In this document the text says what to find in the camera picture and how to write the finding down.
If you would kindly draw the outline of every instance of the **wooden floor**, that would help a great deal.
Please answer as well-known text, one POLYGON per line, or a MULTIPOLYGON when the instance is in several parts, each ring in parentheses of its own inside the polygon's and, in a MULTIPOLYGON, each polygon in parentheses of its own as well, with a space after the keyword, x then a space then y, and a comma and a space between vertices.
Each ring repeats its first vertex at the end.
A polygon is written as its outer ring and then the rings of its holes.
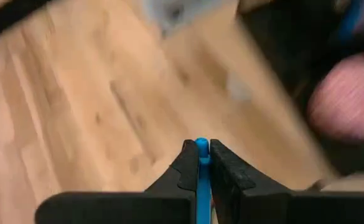
POLYGON ((293 189, 329 174, 233 4, 165 40, 139 6, 60 0, 0 35, 0 223, 66 190, 144 190, 198 136, 293 189))

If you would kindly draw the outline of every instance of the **pink cushion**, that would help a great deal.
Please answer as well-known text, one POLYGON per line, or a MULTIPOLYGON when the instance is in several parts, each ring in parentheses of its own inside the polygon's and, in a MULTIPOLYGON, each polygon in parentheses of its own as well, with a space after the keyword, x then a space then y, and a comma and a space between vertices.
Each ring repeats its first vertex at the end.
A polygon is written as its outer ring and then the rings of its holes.
POLYGON ((364 54, 342 60, 317 86, 309 105, 311 124, 339 139, 364 140, 364 54))

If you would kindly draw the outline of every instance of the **blue strap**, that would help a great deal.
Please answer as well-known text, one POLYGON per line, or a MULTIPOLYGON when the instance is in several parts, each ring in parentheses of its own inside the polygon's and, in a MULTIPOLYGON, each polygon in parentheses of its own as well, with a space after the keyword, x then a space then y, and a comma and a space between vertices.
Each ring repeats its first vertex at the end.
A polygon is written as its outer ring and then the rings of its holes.
POLYGON ((211 184, 209 179, 209 143, 205 138, 195 140, 200 153, 197 186, 197 222, 196 224, 211 223, 211 184))

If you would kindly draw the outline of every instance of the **black clamp jaw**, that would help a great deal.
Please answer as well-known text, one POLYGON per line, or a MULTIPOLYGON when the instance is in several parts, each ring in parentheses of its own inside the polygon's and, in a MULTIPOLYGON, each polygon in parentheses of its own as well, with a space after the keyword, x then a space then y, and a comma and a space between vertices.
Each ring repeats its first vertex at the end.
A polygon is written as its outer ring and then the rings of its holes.
MULTIPOLYGON (((296 192, 210 141, 218 222, 364 223, 364 192, 296 192)), ((37 209, 37 224, 196 223, 199 153, 186 140, 166 172, 141 193, 62 193, 37 209)))

